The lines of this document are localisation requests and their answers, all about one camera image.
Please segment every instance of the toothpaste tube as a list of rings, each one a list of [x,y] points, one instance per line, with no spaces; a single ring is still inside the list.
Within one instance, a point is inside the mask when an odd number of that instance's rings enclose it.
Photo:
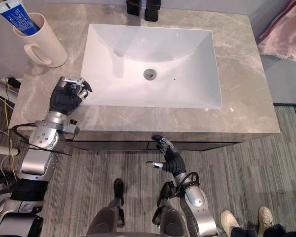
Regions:
[[[6,0],[0,2],[0,14],[27,36],[39,31],[39,27],[26,12],[22,0]]]

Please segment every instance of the black faucet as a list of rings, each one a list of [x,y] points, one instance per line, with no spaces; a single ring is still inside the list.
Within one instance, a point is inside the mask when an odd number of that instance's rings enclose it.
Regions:
[[[157,21],[159,14],[158,10],[161,8],[161,0],[147,0],[145,9],[146,21]]]
[[[126,0],[127,13],[139,16],[141,4],[141,0]]]

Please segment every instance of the shoe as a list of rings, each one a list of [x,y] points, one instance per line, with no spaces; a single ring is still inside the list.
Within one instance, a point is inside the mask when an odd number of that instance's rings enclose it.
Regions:
[[[120,198],[122,206],[124,205],[124,184],[121,179],[114,181],[114,198]]]
[[[228,237],[234,227],[240,227],[234,215],[228,210],[221,212],[221,224]]]
[[[259,208],[259,237],[263,237],[264,231],[274,226],[273,215],[266,206]]]

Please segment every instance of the white wall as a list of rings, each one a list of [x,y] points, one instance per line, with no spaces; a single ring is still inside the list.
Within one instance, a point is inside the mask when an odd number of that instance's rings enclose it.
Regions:
[[[246,14],[257,37],[290,0],[161,0],[164,8],[179,8]],[[23,0],[29,12],[43,12],[47,2],[125,5],[126,0]],[[21,78],[28,57],[10,23],[0,16],[0,78]],[[296,63],[262,57],[266,78],[275,103],[296,103]]]

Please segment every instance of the white sink basin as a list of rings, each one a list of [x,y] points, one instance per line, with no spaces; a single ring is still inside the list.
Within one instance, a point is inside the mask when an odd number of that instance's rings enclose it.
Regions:
[[[208,30],[90,24],[81,76],[86,105],[222,107]]]

